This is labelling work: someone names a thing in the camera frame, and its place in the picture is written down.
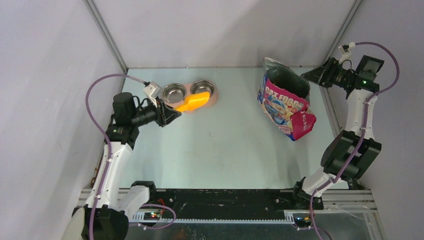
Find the pink double pet feeder base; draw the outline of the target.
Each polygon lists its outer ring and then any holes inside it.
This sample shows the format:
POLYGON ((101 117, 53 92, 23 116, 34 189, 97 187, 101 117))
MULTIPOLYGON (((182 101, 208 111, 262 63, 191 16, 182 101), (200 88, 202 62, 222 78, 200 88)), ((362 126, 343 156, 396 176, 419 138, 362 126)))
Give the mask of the pink double pet feeder base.
MULTIPOLYGON (((188 97, 188 96, 192 95, 192 94, 190 93, 190 87, 191 87, 192 83, 180 83, 180 84, 184 85, 184 86, 186 87, 186 89, 187 89, 186 97, 188 97)), ((159 93, 159 98, 160 98, 160 99, 162 99, 162 97, 161 97, 162 90, 161 90, 161 92, 159 93)), ((214 96, 210 96, 209 101, 208 101, 205 105, 203 105, 203 106, 202 106, 202 108, 206 108, 206 107, 211 107, 211 106, 213 106, 213 105, 217 102, 218 98, 219 98, 219 94, 218 94, 218 90, 217 90, 217 88, 216 88, 216 86, 215 86, 215 94, 214 94, 214 96)), ((184 102, 184 100, 183 100, 183 101, 181 101, 181 102, 175 103, 175 104, 170 104, 170 103, 167 103, 167 102, 165 102, 165 101, 164 101, 164 103, 165 103, 167 106, 171 107, 171 108, 175 108, 175 107, 177 107, 177 106, 181 105, 183 102, 184 102)))

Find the yellow plastic food scoop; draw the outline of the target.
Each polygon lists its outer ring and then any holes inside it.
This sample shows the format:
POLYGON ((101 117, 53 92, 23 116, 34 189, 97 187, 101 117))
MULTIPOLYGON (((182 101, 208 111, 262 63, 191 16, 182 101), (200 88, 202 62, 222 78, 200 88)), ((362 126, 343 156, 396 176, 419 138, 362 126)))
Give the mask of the yellow plastic food scoop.
POLYGON ((173 109, 180 113, 183 113, 186 111, 193 111, 197 108, 204 106, 209 101, 209 99, 210 99, 209 92, 200 92, 200 93, 191 94, 184 99, 181 105, 176 106, 173 109))

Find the colourful cat food bag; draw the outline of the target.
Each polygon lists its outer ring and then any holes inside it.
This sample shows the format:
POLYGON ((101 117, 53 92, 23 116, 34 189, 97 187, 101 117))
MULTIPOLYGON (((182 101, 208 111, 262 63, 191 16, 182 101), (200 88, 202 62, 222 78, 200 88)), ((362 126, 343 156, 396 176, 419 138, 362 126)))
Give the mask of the colourful cat food bag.
POLYGON ((297 141, 312 131, 317 117, 310 110, 310 84, 280 61, 265 57, 257 100, 264 114, 284 135, 297 141))

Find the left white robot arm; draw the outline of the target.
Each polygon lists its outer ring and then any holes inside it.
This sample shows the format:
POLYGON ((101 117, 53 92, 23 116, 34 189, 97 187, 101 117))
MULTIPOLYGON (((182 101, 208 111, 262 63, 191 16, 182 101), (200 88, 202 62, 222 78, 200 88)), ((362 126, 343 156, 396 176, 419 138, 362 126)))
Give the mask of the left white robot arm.
POLYGON ((124 168, 134 151, 139 128, 149 123, 160 127, 180 117, 181 112, 167 106, 163 100, 148 100, 146 106, 137 96, 122 92, 113 97, 114 113, 105 135, 105 146, 99 175, 82 207, 75 208, 64 239, 123 240, 130 226, 130 219, 143 205, 153 208, 158 202, 154 182, 133 185, 119 198, 120 180, 124 168))

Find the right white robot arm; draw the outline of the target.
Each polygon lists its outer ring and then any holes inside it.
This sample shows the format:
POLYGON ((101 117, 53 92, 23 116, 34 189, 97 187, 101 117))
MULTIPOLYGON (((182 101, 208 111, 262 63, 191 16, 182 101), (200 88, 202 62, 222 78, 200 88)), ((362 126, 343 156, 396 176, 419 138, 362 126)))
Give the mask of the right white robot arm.
POLYGON ((324 151, 320 169, 296 182, 290 201, 297 209, 304 209, 311 199, 321 197, 335 184, 359 179, 382 149, 375 140, 372 121, 380 90, 375 78, 384 61, 364 55, 355 70, 344 69, 343 63, 331 57, 300 76, 324 88, 337 86, 345 90, 348 114, 345 128, 324 151))

